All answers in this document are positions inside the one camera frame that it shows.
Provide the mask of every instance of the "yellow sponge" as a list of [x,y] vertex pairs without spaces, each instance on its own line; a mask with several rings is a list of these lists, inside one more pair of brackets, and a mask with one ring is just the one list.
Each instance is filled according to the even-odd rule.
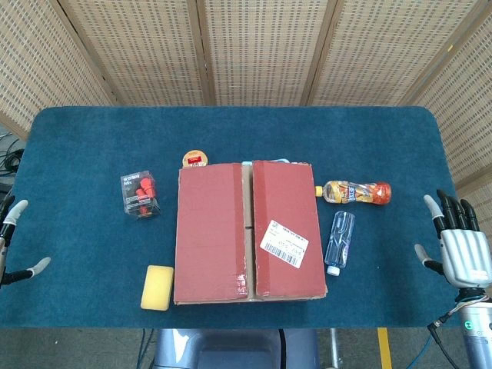
[[148,310],[169,309],[172,278],[175,273],[172,267],[149,265],[145,276],[144,291],[141,294],[140,307]]

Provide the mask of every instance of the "blue felt tablecloth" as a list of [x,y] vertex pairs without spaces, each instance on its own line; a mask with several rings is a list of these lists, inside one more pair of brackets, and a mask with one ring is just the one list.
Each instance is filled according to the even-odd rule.
[[[335,211],[355,214],[348,265],[316,301],[140,309],[149,264],[174,265],[178,169],[201,149],[211,163],[288,158],[312,163],[318,185],[388,181],[387,206],[317,200],[326,248]],[[149,170],[162,215],[123,211],[120,176]],[[423,326],[455,291],[424,269],[421,242],[438,257],[422,196],[454,192],[439,131],[409,108],[49,108],[32,127],[15,182],[22,215],[8,270],[44,256],[38,277],[0,290],[3,327]]]

